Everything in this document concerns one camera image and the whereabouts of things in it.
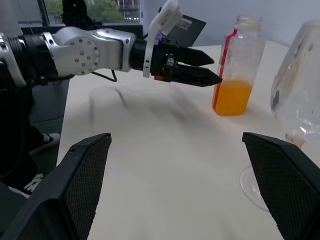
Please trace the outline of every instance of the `tree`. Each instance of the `tree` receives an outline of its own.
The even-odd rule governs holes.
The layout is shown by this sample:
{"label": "tree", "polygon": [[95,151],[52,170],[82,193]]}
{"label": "tree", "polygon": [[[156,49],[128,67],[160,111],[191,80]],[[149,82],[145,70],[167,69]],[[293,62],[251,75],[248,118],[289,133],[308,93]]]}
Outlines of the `tree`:
{"label": "tree", "polygon": [[48,15],[60,15],[63,12],[62,0],[44,0]]}
{"label": "tree", "polygon": [[[63,12],[62,0],[44,0],[48,15],[59,16]],[[85,1],[88,16],[101,22],[125,22],[124,16],[119,11],[117,3],[112,0]]]}
{"label": "tree", "polygon": [[87,3],[88,16],[101,22],[124,22],[124,16],[119,11],[116,2],[112,0],[94,0],[94,4]]}

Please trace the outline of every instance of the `white table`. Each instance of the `white table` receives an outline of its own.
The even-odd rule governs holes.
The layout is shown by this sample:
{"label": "white table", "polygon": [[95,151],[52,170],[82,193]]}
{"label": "white table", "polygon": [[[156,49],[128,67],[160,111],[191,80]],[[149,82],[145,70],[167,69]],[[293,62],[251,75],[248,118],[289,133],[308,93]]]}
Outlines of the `white table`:
{"label": "white table", "polygon": [[[207,67],[216,72],[221,46],[198,49],[215,60]],[[267,42],[243,116],[215,114],[213,87],[159,82],[135,70],[117,72],[117,83],[74,77],[58,163],[82,139],[112,135],[88,239],[282,240],[271,215],[242,192],[240,174],[250,165],[243,132],[284,138],[270,93],[287,50]]]}

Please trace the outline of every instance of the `white bracket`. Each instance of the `white bracket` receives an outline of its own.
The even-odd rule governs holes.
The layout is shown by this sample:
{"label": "white bracket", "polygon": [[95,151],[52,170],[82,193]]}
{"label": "white bracket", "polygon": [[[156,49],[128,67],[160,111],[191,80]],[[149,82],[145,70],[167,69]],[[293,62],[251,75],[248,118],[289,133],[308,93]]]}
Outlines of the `white bracket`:
{"label": "white bracket", "polygon": [[148,31],[148,37],[146,39],[143,77],[149,78],[150,76],[152,53],[154,51],[154,45],[158,44],[158,41],[156,40],[157,34],[163,33],[164,35],[168,35],[168,33],[170,33],[174,26],[180,21],[182,16],[178,0],[168,0],[162,7],[161,11],[152,20]]}

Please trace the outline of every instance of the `plastic bottle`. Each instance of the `plastic bottle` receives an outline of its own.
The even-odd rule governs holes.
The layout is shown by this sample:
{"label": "plastic bottle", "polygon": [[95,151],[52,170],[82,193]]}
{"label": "plastic bottle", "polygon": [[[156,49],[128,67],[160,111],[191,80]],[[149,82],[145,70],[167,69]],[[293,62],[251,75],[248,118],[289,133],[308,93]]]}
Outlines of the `plastic bottle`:
{"label": "plastic bottle", "polygon": [[223,81],[214,87],[212,99],[218,115],[241,115],[246,110],[266,44],[261,28],[261,18],[238,16],[233,33],[225,39],[218,69]]}

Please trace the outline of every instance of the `black monitor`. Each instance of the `black monitor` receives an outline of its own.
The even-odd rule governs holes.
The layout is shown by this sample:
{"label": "black monitor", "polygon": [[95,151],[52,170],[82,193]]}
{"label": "black monitor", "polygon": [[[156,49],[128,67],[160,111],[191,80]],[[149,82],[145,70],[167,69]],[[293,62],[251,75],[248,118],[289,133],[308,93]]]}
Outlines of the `black monitor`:
{"label": "black monitor", "polygon": [[164,38],[164,41],[169,40],[171,43],[178,42],[181,47],[191,47],[201,31],[207,23],[193,17],[183,15],[181,20],[174,26],[170,33]]}

